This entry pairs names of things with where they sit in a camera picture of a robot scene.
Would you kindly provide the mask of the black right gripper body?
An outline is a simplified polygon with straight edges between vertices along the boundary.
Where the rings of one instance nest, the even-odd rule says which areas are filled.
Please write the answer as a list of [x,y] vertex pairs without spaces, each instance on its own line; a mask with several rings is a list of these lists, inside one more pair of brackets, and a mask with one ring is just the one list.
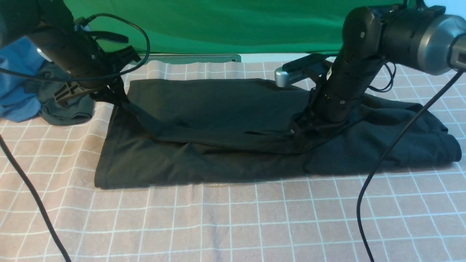
[[366,58],[338,55],[333,63],[326,60],[326,55],[311,57],[313,63],[301,67],[301,70],[316,87],[309,93],[307,106],[291,121],[295,135],[311,130],[330,132],[346,124],[386,63],[377,55]]

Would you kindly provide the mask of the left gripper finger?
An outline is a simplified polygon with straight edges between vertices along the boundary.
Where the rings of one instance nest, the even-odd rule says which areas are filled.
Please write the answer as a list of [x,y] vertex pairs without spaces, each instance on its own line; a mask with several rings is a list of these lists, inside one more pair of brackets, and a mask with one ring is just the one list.
[[115,106],[122,106],[129,103],[129,99],[125,93],[124,81],[121,78],[115,78],[108,85],[107,102]]
[[117,97],[115,96],[115,93],[112,92],[112,90],[108,87],[94,90],[92,93],[89,94],[89,97],[95,102],[110,103],[114,106],[117,105]]

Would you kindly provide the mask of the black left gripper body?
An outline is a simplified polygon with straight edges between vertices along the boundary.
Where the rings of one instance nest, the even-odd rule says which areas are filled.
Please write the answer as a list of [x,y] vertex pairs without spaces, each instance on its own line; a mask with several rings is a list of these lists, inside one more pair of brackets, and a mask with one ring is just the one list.
[[38,48],[45,53],[70,79],[54,94],[60,106],[66,106],[72,99],[89,95],[94,90],[108,87],[109,83],[121,76],[120,71],[132,61],[141,58],[133,47],[114,52],[104,52],[96,45],[80,45],[70,41],[37,40]]

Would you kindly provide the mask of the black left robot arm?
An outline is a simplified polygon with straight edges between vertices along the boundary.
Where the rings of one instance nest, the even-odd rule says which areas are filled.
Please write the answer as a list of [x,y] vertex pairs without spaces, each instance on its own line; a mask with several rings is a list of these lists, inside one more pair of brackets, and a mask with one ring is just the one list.
[[122,75],[131,62],[140,68],[144,59],[133,46],[106,52],[98,40],[128,44],[129,39],[119,33],[87,31],[85,27],[95,18],[110,17],[140,30],[137,25],[115,15],[99,13],[88,18],[74,19],[71,11],[62,0],[2,0],[1,47],[27,37],[46,58],[58,65],[69,79],[41,78],[2,69],[1,72],[25,79],[46,82],[59,82],[63,86],[55,92],[55,101],[66,106],[72,99],[90,96],[97,102],[126,106],[129,99],[124,90]]

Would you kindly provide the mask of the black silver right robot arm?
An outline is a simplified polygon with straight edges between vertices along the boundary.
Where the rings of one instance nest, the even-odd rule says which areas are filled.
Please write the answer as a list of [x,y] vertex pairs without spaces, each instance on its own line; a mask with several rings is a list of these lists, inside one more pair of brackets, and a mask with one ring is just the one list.
[[345,18],[343,45],[333,63],[313,53],[301,71],[316,83],[302,113],[290,123],[294,134],[344,125],[388,62],[433,76],[465,71],[465,19],[434,5],[357,7]]

